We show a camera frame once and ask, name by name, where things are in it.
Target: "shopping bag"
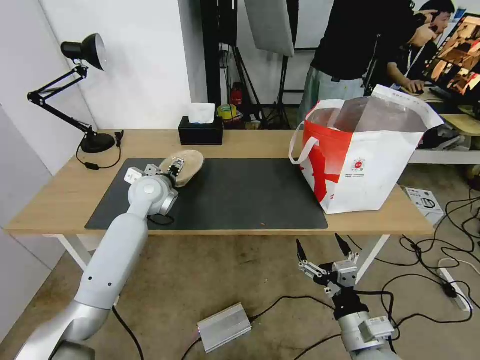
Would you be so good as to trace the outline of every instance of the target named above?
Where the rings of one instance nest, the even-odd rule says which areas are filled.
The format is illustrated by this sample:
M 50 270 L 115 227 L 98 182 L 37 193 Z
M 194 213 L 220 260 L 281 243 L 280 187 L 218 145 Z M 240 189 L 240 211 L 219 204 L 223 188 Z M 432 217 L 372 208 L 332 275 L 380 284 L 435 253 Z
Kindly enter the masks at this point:
M 325 213 L 379 210 L 423 134 L 443 123 L 425 102 L 378 85 L 370 97 L 320 101 L 293 134 L 289 158 Z

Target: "computer monitor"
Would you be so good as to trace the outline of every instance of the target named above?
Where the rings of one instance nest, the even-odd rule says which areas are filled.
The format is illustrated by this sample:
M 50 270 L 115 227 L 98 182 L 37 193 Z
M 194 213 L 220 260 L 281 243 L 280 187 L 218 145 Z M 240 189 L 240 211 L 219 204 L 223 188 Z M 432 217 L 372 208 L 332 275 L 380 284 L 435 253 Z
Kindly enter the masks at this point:
M 461 18 L 423 75 L 459 104 L 480 102 L 480 15 Z

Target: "lanyard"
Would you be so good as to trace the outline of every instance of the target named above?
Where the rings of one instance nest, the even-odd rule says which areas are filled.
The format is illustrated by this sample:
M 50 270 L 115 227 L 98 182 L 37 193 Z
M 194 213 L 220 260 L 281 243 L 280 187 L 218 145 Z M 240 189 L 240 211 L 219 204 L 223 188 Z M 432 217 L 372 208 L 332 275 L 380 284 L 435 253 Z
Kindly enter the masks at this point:
M 410 69 L 412 68 L 412 66 L 417 62 L 417 60 L 419 59 L 420 55 L 422 54 L 422 51 L 425 49 L 425 46 L 423 46 L 420 51 L 418 52 L 417 56 L 415 57 L 415 60 L 413 60 L 413 63 L 412 63 L 412 50 L 410 50 L 410 52 L 408 53 L 408 64 L 407 64 L 407 71 L 406 71 L 406 74 L 405 74 L 405 77 L 408 78 L 409 77 L 409 72 L 410 72 Z

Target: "gray pants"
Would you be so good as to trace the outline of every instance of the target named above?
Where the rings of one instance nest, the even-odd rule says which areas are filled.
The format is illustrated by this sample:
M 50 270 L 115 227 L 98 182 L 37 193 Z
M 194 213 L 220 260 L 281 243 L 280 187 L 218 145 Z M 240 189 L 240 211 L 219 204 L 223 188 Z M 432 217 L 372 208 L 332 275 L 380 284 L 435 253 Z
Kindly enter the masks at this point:
M 324 72 L 310 67 L 305 80 L 305 91 L 301 98 L 300 108 L 296 125 L 305 120 L 305 117 L 320 100 L 350 100 L 361 98 L 365 89 L 362 87 L 363 80 L 340 80 L 332 81 L 332 77 Z

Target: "black desk lamp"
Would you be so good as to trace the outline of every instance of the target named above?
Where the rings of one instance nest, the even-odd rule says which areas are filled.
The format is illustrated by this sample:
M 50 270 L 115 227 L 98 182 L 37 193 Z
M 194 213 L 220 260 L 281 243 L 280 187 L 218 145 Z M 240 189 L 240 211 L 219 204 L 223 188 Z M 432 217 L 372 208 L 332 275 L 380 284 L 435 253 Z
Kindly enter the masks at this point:
M 85 60 L 99 70 L 105 70 L 105 66 L 107 65 L 107 57 L 102 37 L 96 33 L 87 36 L 86 39 L 81 43 L 66 41 L 61 44 L 60 49 L 62 54 L 66 58 L 71 59 L 77 66 L 73 70 L 45 85 L 44 87 L 36 91 L 29 92 L 27 98 L 31 103 L 38 105 L 39 107 L 47 110 L 49 113 L 52 113 L 56 117 L 59 117 L 63 121 L 83 131 L 85 133 L 85 137 L 80 144 L 83 152 L 90 154 L 104 152 L 115 145 L 115 139 L 111 135 L 97 133 L 92 129 L 91 125 L 67 116 L 63 112 L 47 104 L 48 99 L 87 77 L 88 67 L 82 63 L 82 60 Z M 67 85 L 52 87 L 56 83 L 75 73 L 77 73 L 80 77 L 68 83 Z

